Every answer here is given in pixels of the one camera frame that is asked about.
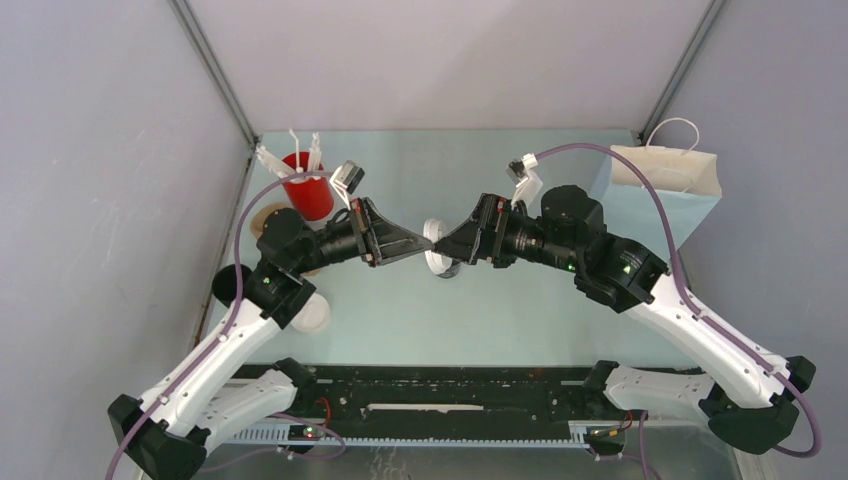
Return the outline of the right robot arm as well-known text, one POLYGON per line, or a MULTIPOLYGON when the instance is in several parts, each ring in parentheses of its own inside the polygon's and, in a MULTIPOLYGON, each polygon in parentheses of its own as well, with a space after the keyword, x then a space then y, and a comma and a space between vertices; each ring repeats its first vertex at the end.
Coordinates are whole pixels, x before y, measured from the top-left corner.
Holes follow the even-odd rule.
POLYGON ((697 365, 663 373, 597 363, 581 392, 585 411, 618 408, 699 422, 732 447, 779 449, 799 417, 800 394, 815 375, 802 356, 783 357, 750 340, 700 302, 644 245, 606 229, 599 202, 574 185, 547 191, 538 217, 484 194, 470 217, 436 242, 438 253, 497 268, 517 260, 570 272, 587 298, 652 328, 697 365))

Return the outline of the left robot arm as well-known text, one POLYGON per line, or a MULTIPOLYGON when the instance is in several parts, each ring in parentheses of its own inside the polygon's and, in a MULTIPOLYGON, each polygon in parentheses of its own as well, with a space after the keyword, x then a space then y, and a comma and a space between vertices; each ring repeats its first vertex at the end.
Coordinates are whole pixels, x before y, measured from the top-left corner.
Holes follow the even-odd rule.
POLYGON ((234 392, 218 393, 261 346, 315 312, 319 296, 304 273, 356 258, 378 267, 432 246, 384 218, 368 198, 353 199, 319 230, 294 209, 274 211, 257 241, 255 269, 235 263, 222 272, 235 282, 222 300, 222 321, 140 398, 120 395, 109 406, 119 452, 151 479, 190 479, 209 453, 261 419, 308 414, 316 403, 314 378, 291 358, 234 392))

